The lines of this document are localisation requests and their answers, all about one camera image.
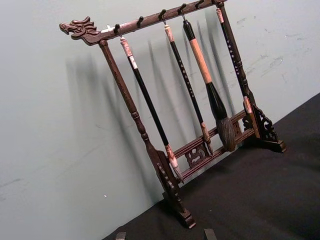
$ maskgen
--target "carved dragon head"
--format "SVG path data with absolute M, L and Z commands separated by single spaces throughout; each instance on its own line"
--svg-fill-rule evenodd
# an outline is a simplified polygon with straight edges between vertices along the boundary
M 90 17 L 87 16 L 83 21 L 72 20 L 70 24 L 67 23 L 60 23 L 59 27 L 60 30 L 69 35 L 70 32 L 73 34 L 71 37 L 73 39 L 79 39 L 83 35 L 97 35 L 99 34 L 96 31 L 97 27 L 94 26 L 94 22 L 90 21 Z

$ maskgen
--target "dark fabric surface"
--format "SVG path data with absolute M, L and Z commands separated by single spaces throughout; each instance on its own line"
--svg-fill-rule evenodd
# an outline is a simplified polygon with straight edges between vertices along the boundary
M 320 240 L 320 94 L 274 126 L 285 153 L 241 148 L 182 188 L 194 228 L 161 201 L 105 240 Z

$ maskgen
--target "dark brush bristles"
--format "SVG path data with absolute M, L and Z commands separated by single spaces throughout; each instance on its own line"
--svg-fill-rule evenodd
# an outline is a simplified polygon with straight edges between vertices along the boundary
M 234 151 L 236 148 L 236 133 L 230 118 L 226 117 L 215 122 L 224 148 L 229 152 Z

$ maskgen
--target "brush rack crossbar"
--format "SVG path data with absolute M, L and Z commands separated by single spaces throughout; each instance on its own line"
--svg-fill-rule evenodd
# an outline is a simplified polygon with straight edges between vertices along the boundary
M 130 112 L 131 117 L 136 124 L 143 142 L 145 143 L 147 154 L 155 169 L 156 175 L 163 186 L 163 196 L 173 208 L 178 219 L 181 220 L 181 222 L 188 228 L 194 227 L 196 222 L 193 219 L 190 211 L 184 206 L 181 199 L 179 187 L 181 180 L 175 177 L 169 165 L 169 159 L 165 153 L 155 149 L 155 147 L 152 145 L 142 120 L 140 119 L 136 105 L 109 49 L 108 40 L 119 37 L 120 35 L 138 31 L 142 28 L 147 28 L 163 20 L 169 20 L 178 17 L 182 14 L 182 8 L 185 15 L 211 6 L 216 6 L 217 9 L 221 9 L 225 13 L 225 1 L 226 0 L 201 0 L 189 4 L 183 4 L 182 6 L 169 10 L 163 10 L 162 12 L 158 12 L 153 15 L 145 17 L 141 16 L 139 19 L 131 22 L 116 24 L 114 27 L 110 27 L 109 29 L 103 31 L 97 31 L 97 27 L 88 16 L 82 21 L 72 20 L 69 24 L 61 23 L 59 25 L 60 30 L 66 34 L 73 33 L 71 38 L 74 40 L 81 39 L 89 46 L 99 44 L 111 69 L 115 82 L 126 103 L 128 111 Z M 224 24 L 229 26 L 230 24 L 226 19 L 226 13 L 224 14 L 224 18 Z M 255 146 L 269 149 L 274 152 L 283 153 L 286 150 L 285 143 L 278 139 L 273 127 L 273 123 L 264 115 L 263 111 L 257 107 L 254 95 L 248 86 L 248 81 L 243 70 L 240 55 L 238 58 L 239 59 L 237 62 L 233 61 L 233 64 L 236 74 L 241 76 L 241 78 L 238 76 L 237 77 L 244 99 L 244 110 L 230 118 L 235 130 L 236 143 L 242 143 L 244 146 Z M 244 125 L 244 131 L 242 131 L 239 126 L 240 121 L 242 121 Z M 217 128 L 213 128 L 208 132 L 211 138 L 218 134 Z M 205 146 L 203 137 L 200 136 L 181 148 L 175 150 L 174 154 L 176 158 L 185 156 L 187 159 L 189 168 L 182 173 L 182 179 L 186 180 L 225 152 L 226 150 L 224 147 L 221 147 L 215 150 L 212 155 L 210 155 Z

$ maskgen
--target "black cloth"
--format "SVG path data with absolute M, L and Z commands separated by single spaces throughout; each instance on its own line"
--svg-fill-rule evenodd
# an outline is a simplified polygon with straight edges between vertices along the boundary
M 105 240 L 320 240 L 320 94 L 274 125 L 285 153 L 240 148 L 182 187 L 196 221 L 183 227 L 160 201 Z

